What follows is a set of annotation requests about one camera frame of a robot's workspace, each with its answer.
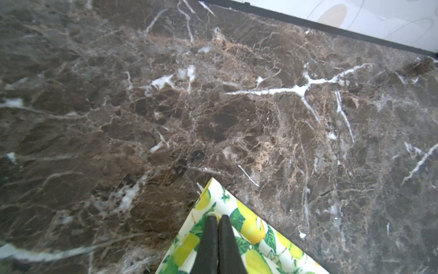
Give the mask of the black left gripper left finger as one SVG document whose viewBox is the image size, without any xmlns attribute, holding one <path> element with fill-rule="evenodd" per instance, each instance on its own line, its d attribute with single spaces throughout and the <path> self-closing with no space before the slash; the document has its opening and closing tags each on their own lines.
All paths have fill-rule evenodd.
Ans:
<svg viewBox="0 0 438 274">
<path fill-rule="evenodd" d="M 204 231 L 191 274 L 216 274 L 218 264 L 218 221 L 215 216 L 206 219 Z"/>
</svg>

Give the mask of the lemon print green skirt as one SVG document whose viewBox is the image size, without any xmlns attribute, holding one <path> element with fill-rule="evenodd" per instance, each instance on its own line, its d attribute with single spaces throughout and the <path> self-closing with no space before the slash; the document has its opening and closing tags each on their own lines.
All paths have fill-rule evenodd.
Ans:
<svg viewBox="0 0 438 274">
<path fill-rule="evenodd" d="M 230 219 L 240 258 L 250 274 L 325 274 L 314 259 L 211 178 L 157 269 L 187 274 L 198 253 L 209 216 Z"/>
</svg>

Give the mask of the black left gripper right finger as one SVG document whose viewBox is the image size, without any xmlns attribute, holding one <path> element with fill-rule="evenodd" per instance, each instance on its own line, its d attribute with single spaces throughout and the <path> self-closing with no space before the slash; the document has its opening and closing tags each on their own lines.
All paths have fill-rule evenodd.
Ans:
<svg viewBox="0 0 438 274">
<path fill-rule="evenodd" d="M 223 215 L 219 221 L 218 273 L 247 274 L 228 215 Z"/>
</svg>

